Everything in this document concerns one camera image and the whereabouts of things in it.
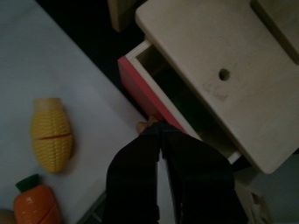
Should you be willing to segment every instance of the orange toy carrot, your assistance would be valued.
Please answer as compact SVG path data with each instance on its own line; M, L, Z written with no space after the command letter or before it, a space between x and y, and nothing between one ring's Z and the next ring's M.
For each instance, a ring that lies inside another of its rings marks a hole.
M14 212L18 224L60 224L62 215L52 189L40 185L39 174L16 184L20 194L14 200Z

